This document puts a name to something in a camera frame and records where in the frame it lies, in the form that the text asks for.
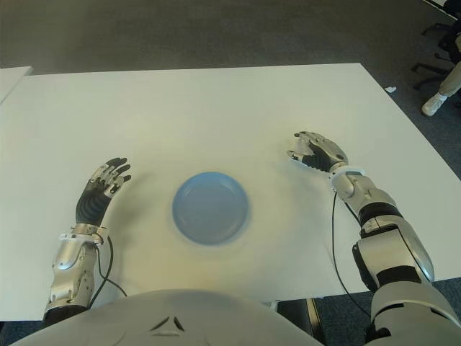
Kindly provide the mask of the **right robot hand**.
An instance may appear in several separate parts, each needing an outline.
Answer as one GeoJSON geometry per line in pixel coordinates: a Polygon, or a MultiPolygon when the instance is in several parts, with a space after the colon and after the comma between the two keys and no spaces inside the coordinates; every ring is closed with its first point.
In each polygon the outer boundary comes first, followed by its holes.
{"type": "Polygon", "coordinates": [[[292,160],[326,173],[349,164],[346,154],[330,139],[308,131],[300,131],[295,137],[295,150],[287,151],[292,160]]]}

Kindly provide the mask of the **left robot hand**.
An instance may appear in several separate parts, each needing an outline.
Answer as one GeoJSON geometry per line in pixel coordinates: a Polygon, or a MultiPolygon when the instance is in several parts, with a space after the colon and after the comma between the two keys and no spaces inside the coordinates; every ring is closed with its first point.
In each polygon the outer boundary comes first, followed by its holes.
{"type": "Polygon", "coordinates": [[[112,198],[131,179],[126,158],[110,159],[90,176],[76,205],[76,223],[100,226],[112,198]]]}

